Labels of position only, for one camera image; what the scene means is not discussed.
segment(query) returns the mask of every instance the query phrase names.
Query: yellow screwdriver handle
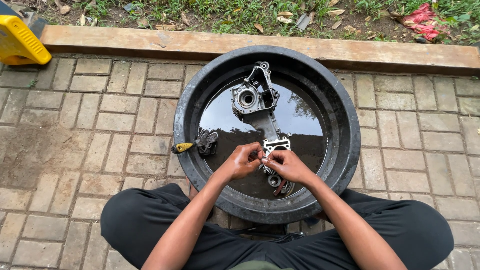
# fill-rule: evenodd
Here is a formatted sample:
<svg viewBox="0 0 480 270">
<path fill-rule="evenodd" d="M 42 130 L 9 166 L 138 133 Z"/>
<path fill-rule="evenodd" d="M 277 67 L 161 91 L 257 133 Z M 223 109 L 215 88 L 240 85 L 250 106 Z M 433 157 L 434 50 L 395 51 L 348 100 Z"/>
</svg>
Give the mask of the yellow screwdriver handle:
<svg viewBox="0 0 480 270">
<path fill-rule="evenodd" d="M 180 154 L 186 150 L 188 150 L 190 147 L 195 146 L 194 143 L 180 143 L 180 144 L 175 144 L 172 146 L 172 153 L 174 154 Z"/>
</svg>

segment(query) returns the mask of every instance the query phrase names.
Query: yellow jack stand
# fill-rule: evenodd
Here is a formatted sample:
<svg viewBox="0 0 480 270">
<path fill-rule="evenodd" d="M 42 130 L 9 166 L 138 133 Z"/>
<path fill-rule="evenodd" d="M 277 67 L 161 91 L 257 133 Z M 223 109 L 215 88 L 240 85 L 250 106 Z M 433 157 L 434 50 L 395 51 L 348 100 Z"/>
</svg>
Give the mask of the yellow jack stand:
<svg viewBox="0 0 480 270">
<path fill-rule="evenodd" d="M 0 62 L 7 65 L 46 64 L 51 58 L 40 40 L 18 16 L 0 15 Z"/>
</svg>

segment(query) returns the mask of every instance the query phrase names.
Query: black pants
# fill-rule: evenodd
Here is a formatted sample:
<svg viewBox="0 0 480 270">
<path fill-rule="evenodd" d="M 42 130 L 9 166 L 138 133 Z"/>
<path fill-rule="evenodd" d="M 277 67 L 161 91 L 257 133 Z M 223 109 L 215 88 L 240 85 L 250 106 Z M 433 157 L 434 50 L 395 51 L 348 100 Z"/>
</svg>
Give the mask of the black pants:
<svg viewBox="0 0 480 270">
<path fill-rule="evenodd" d="M 379 199 L 352 190 L 340 197 L 389 243 L 409 270 L 430 270 L 453 249 L 447 222 L 422 202 Z M 189 202 L 176 184 L 155 190 L 127 189 L 105 205 L 102 236 L 140 269 Z M 295 270 L 359 269 L 335 229 L 275 244 L 241 238 L 208 222 L 183 269 L 226 270 L 249 260 Z"/>
</svg>

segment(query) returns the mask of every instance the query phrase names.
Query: black plastic tub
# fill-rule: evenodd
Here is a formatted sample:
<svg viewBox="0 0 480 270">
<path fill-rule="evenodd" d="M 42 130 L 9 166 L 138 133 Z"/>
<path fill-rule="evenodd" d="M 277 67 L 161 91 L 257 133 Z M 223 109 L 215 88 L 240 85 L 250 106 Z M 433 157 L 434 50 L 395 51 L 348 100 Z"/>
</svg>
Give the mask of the black plastic tub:
<svg viewBox="0 0 480 270">
<path fill-rule="evenodd" d="M 193 141 L 207 102 L 225 81 L 252 70 L 257 61 L 267 61 L 272 74 L 290 78 L 318 107 L 324 122 L 326 151 L 317 172 L 337 194 L 350 183 L 360 155 L 360 126 L 353 103 L 337 78 L 314 59 L 276 46 L 250 46 L 225 53 L 202 68 L 188 83 L 178 102 L 174 142 Z M 185 174 L 197 190 L 212 174 L 198 151 L 178 155 Z M 282 199 L 247 196 L 227 186 L 216 206 L 236 217 L 263 224 L 302 220 L 322 210 L 311 193 L 302 188 Z"/>
</svg>

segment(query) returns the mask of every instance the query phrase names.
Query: wooden plank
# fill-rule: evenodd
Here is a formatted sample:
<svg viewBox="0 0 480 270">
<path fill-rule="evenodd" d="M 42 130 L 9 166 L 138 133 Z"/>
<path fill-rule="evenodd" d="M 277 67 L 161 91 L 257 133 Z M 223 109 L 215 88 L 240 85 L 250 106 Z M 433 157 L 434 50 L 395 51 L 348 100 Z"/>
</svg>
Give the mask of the wooden plank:
<svg viewBox="0 0 480 270">
<path fill-rule="evenodd" d="M 41 41 L 50 52 L 177 60 L 212 60 L 245 46 L 273 45 L 306 54 L 328 68 L 467 76 L 480 73 L 479 50 L 467 46 L 60 25 L 47 25 Z"/>
</svg>

